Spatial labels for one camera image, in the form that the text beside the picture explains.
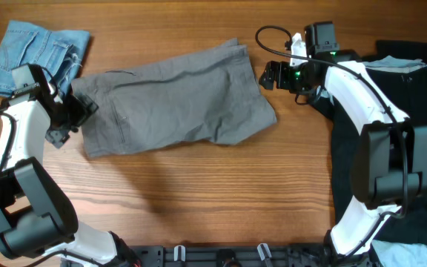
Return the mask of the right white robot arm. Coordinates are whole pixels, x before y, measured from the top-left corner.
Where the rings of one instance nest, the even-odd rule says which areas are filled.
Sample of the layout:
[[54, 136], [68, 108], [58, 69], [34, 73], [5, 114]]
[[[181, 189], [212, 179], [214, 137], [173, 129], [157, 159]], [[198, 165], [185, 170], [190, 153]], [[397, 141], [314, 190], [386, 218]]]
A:
[[427, 189], [427, 125], [413, 125], [371, 79], [357, 53], [340, 50], [332, 22], [288, 34], [281, 56], [289, 60], [267, 63], [260, 85], [305, 96], [309, 105], [327, 92], [360, 135], [350, 170], [353, 196], [325, 235], [320, 260], [327, 266], [365, 264], [386, 221], [404, 218], [409, 203]]

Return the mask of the grey cotton shorts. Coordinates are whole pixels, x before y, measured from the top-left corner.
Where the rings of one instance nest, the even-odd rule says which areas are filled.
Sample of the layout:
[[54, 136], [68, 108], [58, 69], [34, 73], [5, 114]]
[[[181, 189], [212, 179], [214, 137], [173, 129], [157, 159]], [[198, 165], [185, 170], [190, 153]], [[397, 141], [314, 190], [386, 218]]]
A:
[[82, 126], [89, 157], [180, 142], [235, 145], [277, 123], [248, 48], [237, 39], [198, 53], [74, 79], [98, 110]]

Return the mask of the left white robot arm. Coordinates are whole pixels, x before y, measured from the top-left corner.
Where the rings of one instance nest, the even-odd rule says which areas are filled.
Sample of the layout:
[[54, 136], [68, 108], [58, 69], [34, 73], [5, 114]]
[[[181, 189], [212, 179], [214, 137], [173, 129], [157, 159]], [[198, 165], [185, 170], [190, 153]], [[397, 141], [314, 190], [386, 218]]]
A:
[[25, 64], [11, 73], [16, 90], [0, 105], [0, 253], [11, 260], [32, 258], [35, 266], [54, 256], [63, 266], [137, 266], [116, 234], [79, 222], [42, 165], [44, 142], [63, 146], [97, 104], [83, 95], [59, 98], [42, 66]]

